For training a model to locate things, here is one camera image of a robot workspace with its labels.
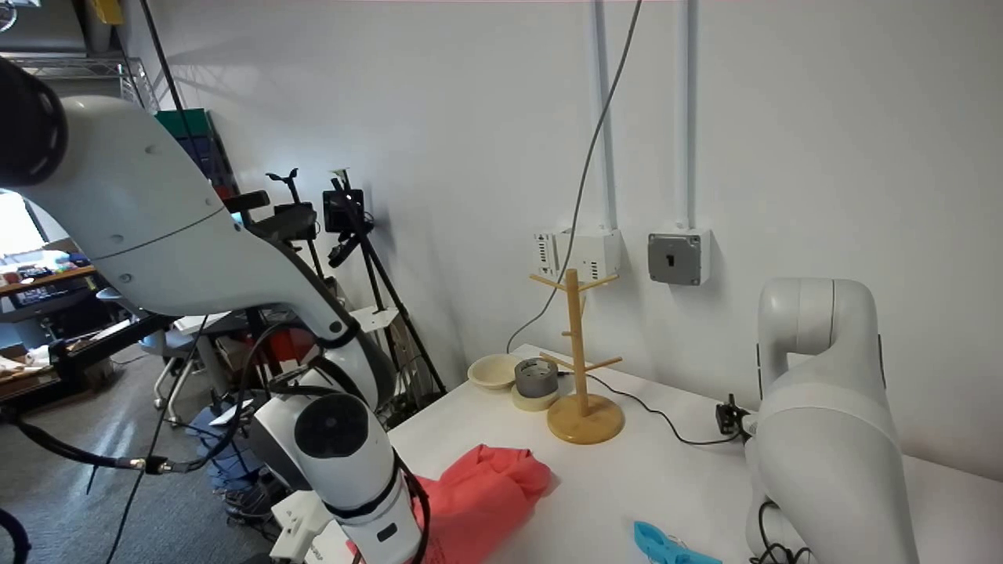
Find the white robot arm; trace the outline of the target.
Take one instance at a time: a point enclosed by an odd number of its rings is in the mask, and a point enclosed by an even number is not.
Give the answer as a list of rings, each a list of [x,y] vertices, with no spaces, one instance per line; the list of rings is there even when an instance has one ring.
[[[319,358],[269,391],[256,429],[368,564],[422,562],[431,508],[380,423],[393,367],[304,262],[231,224],[209,178],[152,112],[123,99],[62,99],[2,60],[0,190],[55,218],[145,313],[295,313]]]

